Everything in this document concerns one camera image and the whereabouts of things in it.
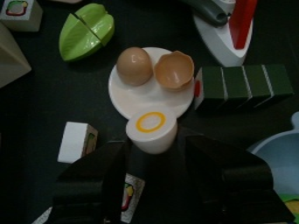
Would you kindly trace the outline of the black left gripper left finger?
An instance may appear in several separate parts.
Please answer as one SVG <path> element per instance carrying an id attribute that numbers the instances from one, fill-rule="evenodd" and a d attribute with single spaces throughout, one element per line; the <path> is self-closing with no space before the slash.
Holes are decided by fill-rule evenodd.
<path id="1" fill-rule="evenodd" d="M 58 177 L 48 224 L 119 224 L 128 141 L 104 144 Z"/>

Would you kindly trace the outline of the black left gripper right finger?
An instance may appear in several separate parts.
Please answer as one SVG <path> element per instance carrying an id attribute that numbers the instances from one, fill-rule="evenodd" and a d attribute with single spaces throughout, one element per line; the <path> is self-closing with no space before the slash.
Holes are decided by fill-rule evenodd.
<path id="1" fill-rule="evenodd" d="M 291 223 L 267 162 L 203 135 L 187 136 L 186 166 L 209 224 Z"/>

